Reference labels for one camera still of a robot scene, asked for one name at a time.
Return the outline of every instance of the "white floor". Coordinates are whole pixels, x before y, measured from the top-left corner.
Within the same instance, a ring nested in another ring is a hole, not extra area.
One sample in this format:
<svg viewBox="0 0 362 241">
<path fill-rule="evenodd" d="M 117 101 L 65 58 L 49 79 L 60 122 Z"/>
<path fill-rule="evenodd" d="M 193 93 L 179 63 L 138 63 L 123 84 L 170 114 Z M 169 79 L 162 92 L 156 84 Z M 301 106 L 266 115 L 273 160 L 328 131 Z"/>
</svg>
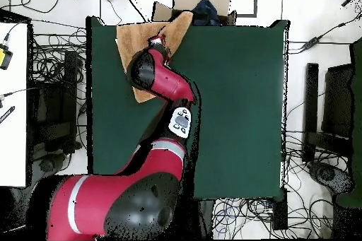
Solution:
<svg viewBox="0 0 362 241">
<path fill-rule="evenodd" d="M 49 10 L 56 0 L 31 0 L 29 6 L 32 8 L 40 9 L 43 11 Z M 146 19 L 151 19 L 153 2 L 158 1 L 166 6 L 172 6 L 173 0 L 133 0 L 139 7 Z M 355 0 L 347 7 L 341 7 L 344 0 L 258 0 L 258 12 L 256 18 L 239 18 L 237 25 L 261 25 L 269 26 L 275 20 L 286 19 L 291 21 L 291 28 L 289 30 L 289 40 L 292 42 L 307 42 L 314 36 L 318 36 L 328 31 L 330 28 L 338 25 L 341 22 L 346 22 L 354 18 L 361 10 L 361 2 Z M 19 4 L 21 0 L 11 0 L 13 5 Z M 232 0 L 232 8 L 236 8 L 238 13 L 252 13 L 252 0 Z M 0 6 L 8 5 L 8 0 L 0 0 Z M 133 9 L 132 5 L 127 0 L 112 0 L 111 4 L 106 0 L 59 0 L 54 10 L 50 13 L 39 13 L 37 11 L 28 10 L 22 6 L 14 6 L 11 10 L 13 12 L 29 16 L 37 20 L 47 20 L 57 23 L 64 23 L 76 27 L 85 27 L 86 16 L 100 16 L 106 25 L 116 25 L 119 23 L 120 18 L 125 23 L 139 23 L 141 17 Z M 52 23 L 33 22 L 34 33 L 56 33 L 56 34 L 72 34 L 76 32 L 76 28 L 64 27 Z M 361 21 L 356 20 L 342 28 L 337 28 L 331 33 L 321 39 L 322 42 L 339 42 L 351 43 L 362 37 Z M 303 43 L 291 43 L 289 49 L 298 49 Z M 316 62 L 320 65 L 320 92 L 324 90 L 325 73 L 331 66 L 341 64 L 348 64 L 351 62 L 349 56 L 348 45 L 330 45 L 320 44 L 312 49 L 297 54 L 296 56 L 289 55 L 288 60 L 288 107 L 287 111 L 299 105 L 303 101 L 304 96 L 304 75 L 305 65 L 309 62 Z M 79 86 L 81 90 L 85 90 L 86 86 Z M 78 92 L 79 97 L 84 97 L 83 92 Z M 320 129 L 322 122 L 322 104 L 323 96 L 319 101 L 319 119 L 318 129 Z M 303 107 L 294 110 L 288 117 L 287 130 L 301 131 L 303 118 Z M 82 116 L 79 124 L 86 124 L 85 116 Z M 82 139 L 86 141 L 86 133 L 82 134 Z M 289 134 L 300 139 L 300 134 Z M 293 158 L 293 161 L 299 163 L 300 160 Z M 86 172 L 87 156 L 85 149 L 76 152 L 72 157 L 69 167 L 62 171 L 62 174 L 82 173 Z M 236 220 L 236 208 L 243 204 L 243 201 L 224 200 L 216 207 L 215 213 L 217 218 L 221 221 L 215 229 L 215 238 L 228 239 L 234 237 L 235 239 L 260 239 L 269 237 L 307 237 L 316 238 L 315 233 L 310 233 L 310 221 L 306 221 L 308 214 L 305 210 L 297 210 L 302 207 L 302 201 L 298 194 L 304 200 L 305 206 L 309 209 L 311 202 L 316 199 L 328 199 L 330 196 L 325 187 L 313 182 L 308 173 L 296 168 L 297 174 L 289 172 L 289 184 L 298 193 L 295 193 L 292 188 L 288 188 L 291 192 L 288 193 L 288 205 L 290 213 L 289 225 L 294 223 L 302 223 L 297 225 L 297 228 L 291 228 L 289 231 L 282 234 L 281 231 L 272 232 L 270 236 L 270 224 L 262 225 L 258 218 L 248 216 L 247 218 L 239 217 Z M 332 217 L 332 208 L 323 202 L 315 204 L 313 212 L 319 217 L 326 216 Z M 265 207 L 258 207 L 260 216 L 266 216 Z M 329 229 L 322 228 L 322 234 L 319 232 L 320 223 L 315 221 L 315 229 L 319 235 L 328 237 L 330 234 Z"/>
</svg>

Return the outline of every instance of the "robot elbow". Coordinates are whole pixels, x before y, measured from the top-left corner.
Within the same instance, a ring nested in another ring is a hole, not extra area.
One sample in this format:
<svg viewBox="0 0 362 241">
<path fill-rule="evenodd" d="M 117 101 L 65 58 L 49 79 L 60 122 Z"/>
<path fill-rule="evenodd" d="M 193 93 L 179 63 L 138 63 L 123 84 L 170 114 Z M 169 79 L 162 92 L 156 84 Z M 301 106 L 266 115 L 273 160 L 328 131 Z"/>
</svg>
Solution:
<svg viewBox="0 0 362 241">
<path fill-rule="evenodd" d="M 139 180 L 113 203 L 105 219 L 105 232 L 125 240 L 159 236 L 173 220 L 178 189 L 177 178 L 166 172 Z"/>
</svg>

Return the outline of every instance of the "green table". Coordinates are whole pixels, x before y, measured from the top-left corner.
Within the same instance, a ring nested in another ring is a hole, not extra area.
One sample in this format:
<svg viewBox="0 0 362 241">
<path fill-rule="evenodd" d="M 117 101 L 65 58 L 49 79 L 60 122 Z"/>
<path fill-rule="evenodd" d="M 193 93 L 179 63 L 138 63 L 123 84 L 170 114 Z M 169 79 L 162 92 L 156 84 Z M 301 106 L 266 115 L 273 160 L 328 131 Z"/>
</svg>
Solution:
<svg viewBox="0 0 362 241">
<path fill-rule="evenodd" d="M 171 66 L 202 96 L 194 197 L 280 195 L 286 20 L 273 27 L 191 26 Z M 93 172 L 127 162 L 162 106 L 139 104 L 124 75 L 114 26 L 92 28 Z"/>
<path fill-rule="evenodd" d="M 351 171 L 356 187 L 351 193 L 340 194 L 337 203 L 345 208 L 362 208 L 362 39 L 350 46 L 350 52 L 355 70 L 351 82 L 354 104 Z"/>
</svg>

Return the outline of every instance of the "white stripe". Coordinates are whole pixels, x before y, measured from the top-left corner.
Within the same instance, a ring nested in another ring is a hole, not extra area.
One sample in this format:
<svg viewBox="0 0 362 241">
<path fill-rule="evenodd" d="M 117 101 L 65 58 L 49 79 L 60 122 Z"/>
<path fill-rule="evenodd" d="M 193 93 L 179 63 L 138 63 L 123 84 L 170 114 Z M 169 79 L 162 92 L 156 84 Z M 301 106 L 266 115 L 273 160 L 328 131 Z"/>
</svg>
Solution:
<svg viewBox="0 0 362 241">
<path fill-rule="evenodd" d="M 81 188 L 81 185 L 83 184 L 84 180 L 89 177 L 89 175 L 84 175 L 81 179 L 78 180 L 78 182 L 74 185 L 73 190 L 71 191 L 71 196 L 69 197 L 68 202 L 68 222 L 71 226 L 71 229 L 78 234 L 81 234 L 79 232 L 78 227 L 76 226 L 76 195 L 78 194 L 79 188 Z"/>
<path fill-rule="evenodd" d="M 169 150 L 184 161 L 185 152 L 176 144 L 170 141 L 155 141 L 152 143 L 153 150 Z"/>
</svg>

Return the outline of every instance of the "floor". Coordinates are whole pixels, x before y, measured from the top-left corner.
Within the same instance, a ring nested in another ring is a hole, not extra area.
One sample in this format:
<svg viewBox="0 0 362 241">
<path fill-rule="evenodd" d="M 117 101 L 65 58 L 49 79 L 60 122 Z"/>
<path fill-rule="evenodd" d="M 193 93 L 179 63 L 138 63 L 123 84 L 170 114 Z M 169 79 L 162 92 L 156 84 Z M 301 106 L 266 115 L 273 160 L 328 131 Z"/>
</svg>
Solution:
<svg viewBox="0 0 362 241">
<path fill-rule="evenodd" d="M 56 0 L 31 0 L 28 6 L 47 11 Z M 139 7 L 146 19 L 151 19 L 152 6 L 154 1 L 158 1 L 166 6 L 172 6 L 173 0 L 133 0 Z M 347 7 L 341 7 L 345 0 L 257 0 L 256 18 L 238 18 L 236 25 L 260 25 L 269 26 L 275 20 L 290 20 L 289 30 L 290 52 L 298 49 L 314 36 L 318 36 L 328 31 L 330 28 L 348 20 L 353 19 L 361 10 L 362 5 L 359 0 L 355 0 Z M 0 6 L 8 5 L 9 0 L 0 0 Z M 19 4 L 21 0 L 11 0 L 11 4 Z M 252 13 L 253 0 L 231 0 L 231 10 L 236 9 L 238 13 Z M 56 33 L 72 34 L 77 31 L 77 27 L 85 27 L 86 16 L 99 16 L 106 25 L 116 25 L 125 23 L 141 22 L 139 14 L 134 10 L 127 0 L 59 0 L 54 10 L 49 13 L 32 11 L 23 6 L 14 6 L 13 12 L 30 16 L 34 21 L 34 33 Z M 73 27 L 57 25 L 56 22 Z M 287 111 L 303 102 L 304 96 L 304 75 L 305 65 L 315 62 L 320 65 L 319 89 L 324 90 L 325 72 L 331 66 L 350 63 L 349 46 L 351 43 L 361 38 L 361 21 L 354 22 L 334 29 L 323 37 L 322 42 L 336 42 L 338 44 L 319 44 L 312 49 L 297 54 L 289 55 L 288 58 L 288 100 Z M 39 41 L 47 43 L 47 37 L 39 37 Z M 84 98 L 86 85 L 79 86 L 78 96 Z M 322 122 L 323 96 L 319 97 L 318 107 L 318 129 Z M 302 130 L 303 108 L 299 107 L 288 116 L 287 130 Z M 85 115 L 79 120 L 79 124 L 86 124 Z M 295 137 L 293 141 L 298 143 L 300 133 L 288 133 Z M 82 133 L 83 142 L 86 142 L 86 133 Z M 290 148 L 300 148 L 298 144 L 288 145 Z M 298 158 L 292 158 L 295 168 L 288 172 L 288 207 L 289 207 L 289 230 L 270 230 L 270 206 L 267 203 L 249 202 L 249 208 L 254 209 L 252 216 L 247 212 L 246 201 L 242 199 L 224 199 L 216 204 L 215 208 L 215 239 L 262 239 L 262 238 L 285 238 L 304 237 L 317 238 L 329 237 L 330 224 L 332 222 L 332 207 L 323 201 L 317 202 L 313 206 L 313 212 L 321 220 L 309 218 L 308 209 L 312 202 L 317 199 L 330 200 L 327 189 L 313 182 L 309 174 L 304 171 Z M 339 167 L 344 169 L 343 162 L 339 160 Z M 86 150 L 82 148 L 72 156 L 67 169 L 59 174 L 83 173 L 87 168 Z"/>
</svg>

